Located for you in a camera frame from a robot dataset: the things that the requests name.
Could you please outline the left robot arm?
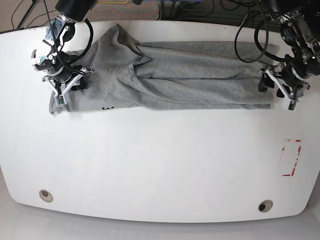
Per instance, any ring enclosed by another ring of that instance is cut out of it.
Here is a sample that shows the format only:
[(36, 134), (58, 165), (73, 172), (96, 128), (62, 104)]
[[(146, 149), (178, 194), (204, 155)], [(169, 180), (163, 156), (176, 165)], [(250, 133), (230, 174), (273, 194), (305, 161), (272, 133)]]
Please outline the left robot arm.
[(266, 21), (279, 20), (280, 35), (291, 47), (294, 56), (288, 54), (278, 57), (267, 52), (258, 40), (261, 20), (255, 28), (254, 42), (258, 50), (266, 57), (278, 62), (280, 71), (274, 66), (268, 67), (270, 74), (263, 73), (258, 90), (266, 92), (275, 86), (275, 77), (284, 81), (278, 90), (277, 97), (297, 101), (309, 89), (306, 80), (320, 74), (320, 2), (318, 0), (263, 0), (262, 6), (267, 10)]

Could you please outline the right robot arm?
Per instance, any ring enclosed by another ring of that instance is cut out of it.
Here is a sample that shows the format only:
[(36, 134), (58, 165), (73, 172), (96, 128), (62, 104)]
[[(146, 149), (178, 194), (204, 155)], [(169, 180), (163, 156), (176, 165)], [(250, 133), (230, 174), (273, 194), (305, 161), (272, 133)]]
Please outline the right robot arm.
[[(69, 91), (85, 89), (82, 77), (94, 72), (92, 68), (74, 64), (87, 54), (93, 43), (94, 30), (86, 16), (96, 4), (96, 0), (59, 0), (55, 6), (59, 16), (48, 21), (42, 40), (45, 48), (31, 54), (34, 69), (46, 73), (42, 81), (50, 84), (59, 99)], [(69, 55), (63, 52), (63, 47), (74, 37), (75, 24), (81, 21), (89, 28), (87, 46), (81, 54)]]

